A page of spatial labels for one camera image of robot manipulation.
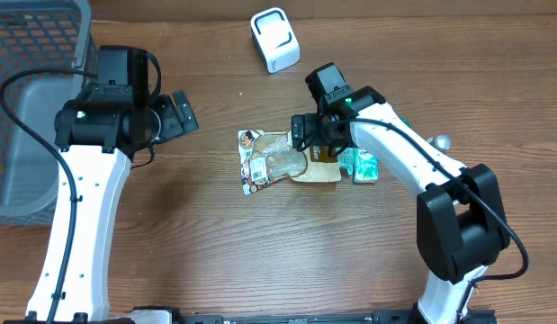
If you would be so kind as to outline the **yellow oil bottle silver cap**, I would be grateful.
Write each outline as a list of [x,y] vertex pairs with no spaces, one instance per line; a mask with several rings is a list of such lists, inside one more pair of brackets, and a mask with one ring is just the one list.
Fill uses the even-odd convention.
[[451,139],[444,134],[436,135],[427,140],[427,142],[440,152],[447,152],[452,147]]

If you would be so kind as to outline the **brown Pantree snack pouch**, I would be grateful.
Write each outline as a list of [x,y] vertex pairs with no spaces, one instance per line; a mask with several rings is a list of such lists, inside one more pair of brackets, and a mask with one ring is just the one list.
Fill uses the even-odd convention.
[[328,147],[297,151],[288,132],[240,130],[238,153],[243,192],[256,193],[283,178],[298,183],[334,183],[342,179],[336,157]]

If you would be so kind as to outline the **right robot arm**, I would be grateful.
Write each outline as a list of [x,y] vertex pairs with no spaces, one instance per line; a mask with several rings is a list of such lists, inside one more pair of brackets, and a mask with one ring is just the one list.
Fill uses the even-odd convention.
[[372,87],[354,90],[334,63],[305,78],[315,113],[292,117],[293,147],[346,148],[378,158],[417,204],[417,246],[429,269],[422,296],[409,310],[376,310],[374,323],[494,323],[492,310],[471,310],[476,280],[508,247],[510,236],[495,174],[467,167],[414,132]]

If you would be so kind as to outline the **green lid jar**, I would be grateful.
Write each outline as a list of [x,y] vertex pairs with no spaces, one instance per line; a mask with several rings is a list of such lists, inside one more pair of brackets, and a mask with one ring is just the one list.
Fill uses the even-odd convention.
[[405,118],[400,117],[400,120],[401,120],[407,127],[410,127],[409,122],[408,122]]

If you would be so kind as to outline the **Kleenex tissue pocket pack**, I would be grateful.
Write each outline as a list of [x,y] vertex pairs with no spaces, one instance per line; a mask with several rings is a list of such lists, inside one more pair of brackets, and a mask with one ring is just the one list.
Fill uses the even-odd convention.
[[354,152],[353,182],[355,184],[374,184],[378,178],[377,157],[367,150],[356,148]]

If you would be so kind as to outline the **mint green wipes pack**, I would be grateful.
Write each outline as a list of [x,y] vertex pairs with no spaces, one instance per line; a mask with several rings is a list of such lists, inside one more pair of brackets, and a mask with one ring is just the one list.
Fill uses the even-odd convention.
[[338,164],[348,176],[353,177],[355,173],[355,149],[346,148],[340,155],[337,156]]

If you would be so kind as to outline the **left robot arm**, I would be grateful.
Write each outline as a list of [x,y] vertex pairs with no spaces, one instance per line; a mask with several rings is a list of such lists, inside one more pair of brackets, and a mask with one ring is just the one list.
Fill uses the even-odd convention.
[[55,115],[52,143],[25,124],[5,99],[9,85],[45,70],[19,72],[0,85],[4,113],[58,162],[48,249],[23,322],[174,322],[175,310],[160,307],[112,317],[108,297],[116,212],[136,152],[199,129],[184,91],[162,94],[160,80],[148,87],[148,69],[158,66],[145,49],[102,46],[94,72],[74,70],[89,81]]

